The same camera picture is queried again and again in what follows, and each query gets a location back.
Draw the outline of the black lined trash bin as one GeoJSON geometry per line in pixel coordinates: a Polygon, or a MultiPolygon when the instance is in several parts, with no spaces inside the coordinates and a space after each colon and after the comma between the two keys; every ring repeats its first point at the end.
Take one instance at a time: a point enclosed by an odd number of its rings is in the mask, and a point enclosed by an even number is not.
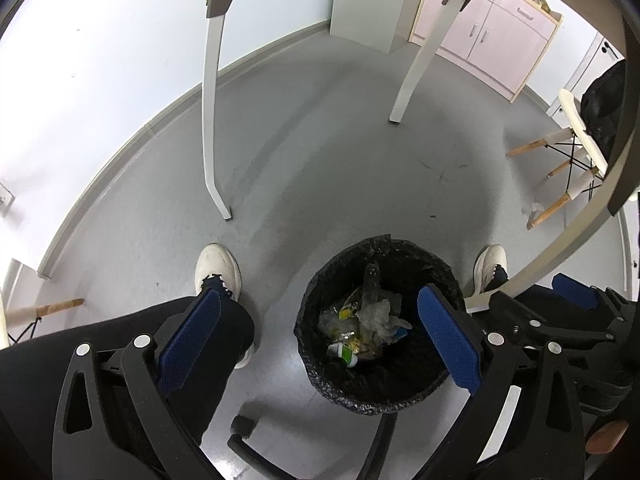
{"type": "Polygon", "coordinates": [[[433,393],[448,372],[419,316],[419,292],[429,284],[462,306],[448,263],[388,234],[360,240],[322,266],[294,327],[318,393],[360,415],[398,412],[433,393]]]}

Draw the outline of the right white sneaker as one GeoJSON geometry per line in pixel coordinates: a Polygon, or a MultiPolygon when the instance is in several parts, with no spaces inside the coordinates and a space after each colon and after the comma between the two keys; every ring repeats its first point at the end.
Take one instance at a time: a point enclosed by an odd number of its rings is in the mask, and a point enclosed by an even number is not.
{"type": "Polygon", "coordinates": [[[476,258],[473,269],[474,294],[489,292],[507,280],[506,251],[500,244],[488,245],[476,258]]]}

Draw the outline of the white sneaker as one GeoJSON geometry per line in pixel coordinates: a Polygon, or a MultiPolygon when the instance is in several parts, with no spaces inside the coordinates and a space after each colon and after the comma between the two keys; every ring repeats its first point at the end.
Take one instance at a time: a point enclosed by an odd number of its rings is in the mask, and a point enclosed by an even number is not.
{"type": "Polygon", "coordinates": [[[507,280],[506,251],[500,244],[488,245],[476,258],[473,269],[474,294],[489,292],[507,280]]]}
{"type": "Polygon", "coordinates": [[[210,288],[218,294],[221,314],[216,335],[234,368],[246,367],[255,353],[255,323],[239,303],[242,275],[232,253],[216,243],[206,245],[198,256],[194,285],[196,292],[210,288]]]}

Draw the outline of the cream chair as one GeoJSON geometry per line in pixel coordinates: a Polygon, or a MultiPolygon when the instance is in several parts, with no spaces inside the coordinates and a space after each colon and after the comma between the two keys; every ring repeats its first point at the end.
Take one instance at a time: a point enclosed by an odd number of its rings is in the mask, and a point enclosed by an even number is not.
{"type": "Polygon", "coordinates": [[[38,323],[51,314],[81,307],[84,298],[42,304],[39,294],[48,281],[35,270],[12,260],[1,286],[1,348],[9,348],[26,334],[33,335],[38,323]]]}
{"type": "Polygon", "coordinates": [[[518,157],[526,153],[545,148],[558,153],[564,160],[548,172],[546,179],[567,171],[564,193],[549,207],[533,212],[527,222],[527,229],[532,230],[550,219],[573,200],[585,192],[592,191],[594,185],[604,180],[608,172],[606,161],[599,145],[587,131],[587,127],[579,115],[574,94],[565,88],[558,93],[561,112],[567,127],[547,134],[541,139],[512,148],[506,157],[518,157]]]}

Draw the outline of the cream chair at left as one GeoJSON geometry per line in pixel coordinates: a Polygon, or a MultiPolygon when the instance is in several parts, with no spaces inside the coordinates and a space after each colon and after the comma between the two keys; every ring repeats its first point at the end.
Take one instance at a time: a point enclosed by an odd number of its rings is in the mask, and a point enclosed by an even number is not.
{"type": "Polygon", "coordinates": [[[12,260],[1,286],[1,348],[9,348],[26,334],[33,335],[38,323],[51,314],[81,307],[84,298],[42,304],[39,294],[48,281],[35,270],[12,260]]]}

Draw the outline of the black jacket on chair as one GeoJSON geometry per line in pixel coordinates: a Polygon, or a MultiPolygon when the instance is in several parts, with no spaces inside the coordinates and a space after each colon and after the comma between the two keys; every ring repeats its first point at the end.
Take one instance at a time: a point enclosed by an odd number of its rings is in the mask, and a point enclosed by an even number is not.
{"type": "Polygon", "coordinates": [[[607,162],[620,124],[625,76],[626,61],[620,60],[590,84],[580,101],[579,115],[586,133],[596,142],[607,162]]]}

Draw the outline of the left white sneaker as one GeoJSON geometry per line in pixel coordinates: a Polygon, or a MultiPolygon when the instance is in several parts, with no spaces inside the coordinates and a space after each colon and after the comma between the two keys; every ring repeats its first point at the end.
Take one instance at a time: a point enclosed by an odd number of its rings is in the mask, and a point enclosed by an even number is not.
{"type": "Polygon", "coordinates": [[[218,294],[221,314],[216,335],[234,368],[246,367],[255,353],[255,323],[239,303],[242,275],[232,253],[216,243],[206,245],[198,256],[194,285],[196,292],[210,288],[218,294]]]}

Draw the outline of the white door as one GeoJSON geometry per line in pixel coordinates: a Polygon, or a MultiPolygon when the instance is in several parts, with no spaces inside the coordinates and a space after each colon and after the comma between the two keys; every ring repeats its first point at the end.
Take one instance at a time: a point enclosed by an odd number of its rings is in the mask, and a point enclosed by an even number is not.
{"type": "Polygon", "coordinates": [[[624,57],[608,38],[594,29],[575,34],[574,30],[561,26],[538,65],[539,94],[548,102],[547,115],[561,128],[566,127],[568,121],[558,91],[568,90],[579,102],[590,84],[624,57]]]}

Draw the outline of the pink drawer cabinet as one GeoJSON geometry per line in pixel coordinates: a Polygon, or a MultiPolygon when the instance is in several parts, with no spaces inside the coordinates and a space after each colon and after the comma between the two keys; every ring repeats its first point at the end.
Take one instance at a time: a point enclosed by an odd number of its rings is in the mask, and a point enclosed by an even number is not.
{"type": "Polygon", "coordinates": [[[471,0],[436,53],[512,102],[552,43],[562,19],[540,0],[471,0]]]}

